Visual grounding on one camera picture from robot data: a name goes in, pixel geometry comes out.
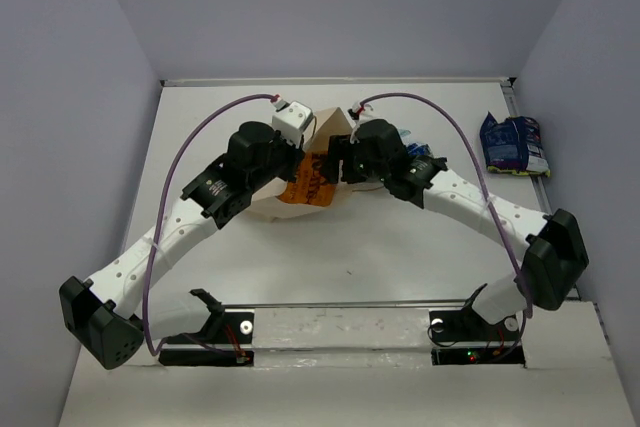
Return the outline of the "orange chips bag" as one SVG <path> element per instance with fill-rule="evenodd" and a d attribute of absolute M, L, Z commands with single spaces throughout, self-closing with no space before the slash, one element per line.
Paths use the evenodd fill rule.
<path fill-rule="evenodd" d="M 327 151 L 307 153 L 299 167 L 296 182 L 288 182 L 278 199 L 287 204 L 328 207 L 333 202 L 336 185 L 328 184 L 320 173 L 326 154 Z"/>

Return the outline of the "brown paper bag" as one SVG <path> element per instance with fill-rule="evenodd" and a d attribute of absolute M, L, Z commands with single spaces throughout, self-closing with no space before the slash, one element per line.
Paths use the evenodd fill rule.
<path fill-rule="evenodd" d="M 350 134 L 352 125 L 340 108 L 320 110 L 315 116 L 316 121 L 307 131 L 309 139 L 304 144 L 305 157 L 298 167 L 296 181 L 271 181 L 253 195 L 246 213 L 269 221 L 292 219 L 335 209 L 355 192 L 375 192 L 382 188 L 379 182 L 328 183 L 319 166 L 328 153 L 330 137 Z"/>

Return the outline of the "blue white snack pack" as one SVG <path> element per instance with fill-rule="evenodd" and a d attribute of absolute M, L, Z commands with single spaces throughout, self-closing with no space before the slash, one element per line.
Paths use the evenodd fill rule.
<path fill-rule="evenodd" d="M 420 140 L 408 129 L 399 129 L 400 138 L 411 156 L 431 156 L 432 150 L 429 145 Z"/>

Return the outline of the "dark blue purple snack bag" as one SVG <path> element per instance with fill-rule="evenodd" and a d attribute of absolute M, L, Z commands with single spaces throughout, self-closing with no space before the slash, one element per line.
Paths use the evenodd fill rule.
<path fill-rule="evenodd" d="M 479 132 L 487 170 L 526 177 L 550 177 L 539 123 L 526 116 L 502 122 L 488 112 Z"/>

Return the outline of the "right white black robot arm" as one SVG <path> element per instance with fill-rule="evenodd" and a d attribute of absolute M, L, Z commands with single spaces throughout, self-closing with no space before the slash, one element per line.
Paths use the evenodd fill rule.
<path fill-rule="evenodd" d="M 332 136 L 320 171 L 331 184 L 378 181 L 396 199 L 453 219 L 505 248 L 516 270 L 467 299 L 460 326 L 470 338 L 486 337 L 518 312 L 558 310 L 588 266 L 573 214 L 546 214 L 493 196 L 449 168 L 446 158 L 410 151 L 385 120 Z"/>

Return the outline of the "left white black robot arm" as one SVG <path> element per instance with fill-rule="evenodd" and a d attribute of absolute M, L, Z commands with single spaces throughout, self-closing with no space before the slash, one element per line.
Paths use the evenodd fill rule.
<path fill-rule="evenodd" d="M 151 228 L 119 258 L 59 289 L 66 328 L 107 370 L 126 363 L 144 343 L 185 335 L 215 339 L 225 324 L 223 305 L 204 289 L 156 317 L 151 287 L 199 243 L 249 207 L 253 194 L 276 178 L 292 181 L 304 157 L 304 124 L 245 122 L 227 150 L 193 179 Z"/>

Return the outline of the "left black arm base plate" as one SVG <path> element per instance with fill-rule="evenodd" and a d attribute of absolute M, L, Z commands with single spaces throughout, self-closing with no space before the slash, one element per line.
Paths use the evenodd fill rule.
<path fill-rule="evenodd" d="M 251 367 L 255 312 L 227 310 L 197 333 L 170 337 L 158 356 L 167 367 Z"/>

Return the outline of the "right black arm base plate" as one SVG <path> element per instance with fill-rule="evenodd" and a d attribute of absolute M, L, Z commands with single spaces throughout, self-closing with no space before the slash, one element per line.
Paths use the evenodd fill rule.
<path fill-rule="evenodd" d="M 471 310 L 431 311 L 427 335 L 434 366 L 526 363 L 521 323 L 514 315 L 491 325 Z"/>

